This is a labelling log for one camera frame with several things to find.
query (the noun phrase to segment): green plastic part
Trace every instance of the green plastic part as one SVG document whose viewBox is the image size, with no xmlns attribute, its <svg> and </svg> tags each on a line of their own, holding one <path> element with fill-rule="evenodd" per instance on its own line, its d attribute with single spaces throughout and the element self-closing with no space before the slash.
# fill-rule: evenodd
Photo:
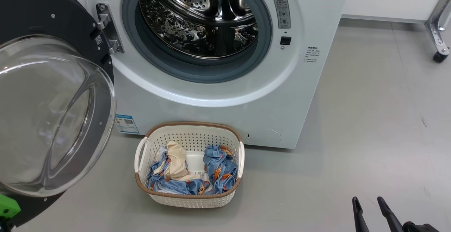
<svg viewBox="0 0 451 232">
<path fill-rule="evenodd" d="M 17 202 L 0 194 L 0 217 L 13 218 L 18 212 L 20 212 L 20 207 Z"/>
</svg>

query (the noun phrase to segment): metal leg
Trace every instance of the metal leg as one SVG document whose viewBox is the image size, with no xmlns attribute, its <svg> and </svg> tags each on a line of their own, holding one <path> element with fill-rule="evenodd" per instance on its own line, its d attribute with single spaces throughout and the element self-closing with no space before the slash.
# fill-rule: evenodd
<svg viewBox="0 0 451 232">
<path fill-rule="evenodd" d="M 451 0 L 439 0 L 431 16 L 424 24 L 435 44 L 435 47 L 437 47 L 437 53 L 435 53 L 433 59 L 438 63 L 443 62 L 450 54 L 449 47 L 446 46 L 440 35 L 440 31 L 445 30 L 445 26 L 450 17 Z"/>
</svg>

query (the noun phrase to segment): blue and white sticker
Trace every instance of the blue and white sticker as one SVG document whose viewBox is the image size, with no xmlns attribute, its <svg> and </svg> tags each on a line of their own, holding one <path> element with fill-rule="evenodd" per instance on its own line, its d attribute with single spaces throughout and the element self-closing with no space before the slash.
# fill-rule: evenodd
<svg viewBox="0 0 451 232">
<path fill-rule="evenodd" d="M 117 129 L 123 133 L 140 133 L 135 125 L 133 117 L 130 115 L 116 114 L 116 126 Z"/>
</svg>

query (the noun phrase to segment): caster wheel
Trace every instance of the caster wheel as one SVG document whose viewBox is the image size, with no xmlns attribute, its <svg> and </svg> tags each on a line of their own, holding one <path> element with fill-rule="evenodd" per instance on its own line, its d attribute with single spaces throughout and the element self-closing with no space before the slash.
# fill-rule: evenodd
<svg viewBox="0 0 451 232">
<path fill-rule="evenodd" d="M 441 55 L 438 52 L 436 52 L 432 59 L 437 63 L 442 63 L 447 57 L 448 55 Z"/>
</svg>

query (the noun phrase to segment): clothes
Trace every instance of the clothes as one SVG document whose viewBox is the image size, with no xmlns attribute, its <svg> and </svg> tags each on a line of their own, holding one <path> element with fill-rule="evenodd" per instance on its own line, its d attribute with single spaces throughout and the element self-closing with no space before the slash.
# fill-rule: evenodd
<svg viewBox="0 0 451 232">
<path fill-rule="evenodd" d="M 170 141 L 160 147 L 156 161 L 150 166 L 148 188 L 157 192 L 184 195 L 202 195 L 210 185 L 200 179 L 199 175 L 188 175 L 186 151 L 183 147 Z"/>
<path fill-rule="evenodd" d="M 232 189 L 238 172 L 238 166 L 232 159 L 232 153 L 225 146 L 209 145 L 205 149 L 205 172 L 213 184 L 213 189 L 205 194 L 220 194 Z"/>
</svg>

